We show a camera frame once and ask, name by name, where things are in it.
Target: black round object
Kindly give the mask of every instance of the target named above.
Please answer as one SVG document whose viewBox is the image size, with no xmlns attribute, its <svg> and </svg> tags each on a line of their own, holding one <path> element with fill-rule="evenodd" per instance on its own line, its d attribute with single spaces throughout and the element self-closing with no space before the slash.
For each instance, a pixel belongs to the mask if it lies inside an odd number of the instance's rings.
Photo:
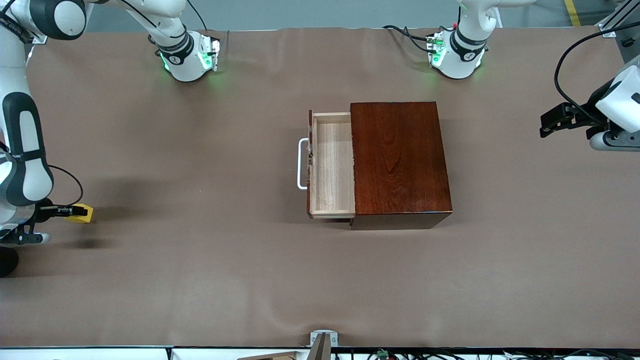
<svg viewBox="0 0 640 360">
<path fill-rule="evenodd" d="M 633 38 L 626 38 L 620 42 L 622 47 L 630 47 L 636 42 Z"/>
<path fill-rule="evenodd" d="M 54 16 L 56 7 L 64 1 L 75 3 L 82 9 L 85 18 L 84 26 L 86 27 L 86 11 L 83 0 L 31 0 L 29 2 L 29 12 L 36 27 L 42 31 L 43 34 L 56 40 L 75 40 L 84 33 L 84 29 L 80 31 L 78 35 L 69 36 L 63 33 L 62 30 L 58 28 L 58 25 L 56 25 Z"/>
<path fill-rule="evenodd" d="M 18 267 L 18 253 L 8 247 L 0 247 L 0 277 L 5 277 Z"/>
</svg>

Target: yellow object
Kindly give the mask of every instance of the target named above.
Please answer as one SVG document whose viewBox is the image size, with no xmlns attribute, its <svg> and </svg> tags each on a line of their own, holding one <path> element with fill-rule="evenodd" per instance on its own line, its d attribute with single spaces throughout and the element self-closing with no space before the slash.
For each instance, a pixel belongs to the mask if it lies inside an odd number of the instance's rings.
<svg viewBox="0 0 640 360">
<path fill-rule="evenodd" d="M 564 0 L 566 11 L 569 13 L 569 19 L 571 19 L 571 25 L 580 26 L 580 19 L 578 18 L 578 12 L 575 11 L 575 5 L 573 0 Z"/>
<path fill-rule="evenodd" d="M 81 208 L 86 209 L 87 214 L 83 217 L 68 217 L 67 220 L 75 222 L 76 224 L 89 224 L 91 222 L 91 217 L 93 216 L 93 208 L 84 204 L 76 204 L 74 206 L 80 206 Z"/>
</svg>

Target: yellow tape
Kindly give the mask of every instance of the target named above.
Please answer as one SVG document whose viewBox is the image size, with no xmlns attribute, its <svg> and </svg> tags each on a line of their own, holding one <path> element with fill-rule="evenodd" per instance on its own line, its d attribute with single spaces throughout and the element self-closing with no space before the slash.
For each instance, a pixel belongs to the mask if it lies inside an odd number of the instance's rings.
<svg viewBox="0 0 640 360">
<path fill-rule="evenodd" d="M 580 23 L 580 19 L 578 18 L 578 12 L 575 11 L 575 5 L 573 4 L 573 0 L 564 0 L 564 5 L 566 6 L 566 11 L 569 13 L 569 19 L 571 19 L 571 25 L 582 26 L 582 24 Z"/>
</svg>

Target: wooden cabinet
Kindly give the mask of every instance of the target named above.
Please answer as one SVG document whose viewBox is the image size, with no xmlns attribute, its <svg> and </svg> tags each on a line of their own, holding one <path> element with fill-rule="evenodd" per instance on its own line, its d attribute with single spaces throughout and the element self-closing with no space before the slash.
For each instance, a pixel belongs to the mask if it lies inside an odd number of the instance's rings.
<svg viewBox="0 0 640 360">
<path fill-rule="evenodd" d="M 430 229 L 452 213 L 435 102 L 309 112 L 307 212 L 352 229 Z"/>
</svg>

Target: drawer handle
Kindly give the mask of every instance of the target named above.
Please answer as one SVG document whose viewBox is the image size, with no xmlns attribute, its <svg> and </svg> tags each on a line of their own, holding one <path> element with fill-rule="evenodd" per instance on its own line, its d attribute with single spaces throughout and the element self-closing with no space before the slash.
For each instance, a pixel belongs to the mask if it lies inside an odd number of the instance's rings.
<svg viewBox="0 0 640 360">
<path fill-rule="evenodd" d="M 306 186 L 302 186 L 302 184 L 300 183 L 300 175 L 302 172 L 302 143 L 308 142 L 308 141 L 309 141 L 309 138 L 302 138 L 300 139 L 300 141 L 298 141 L 298 188 L 300 190 L 307 189 Z"/>
</svg>

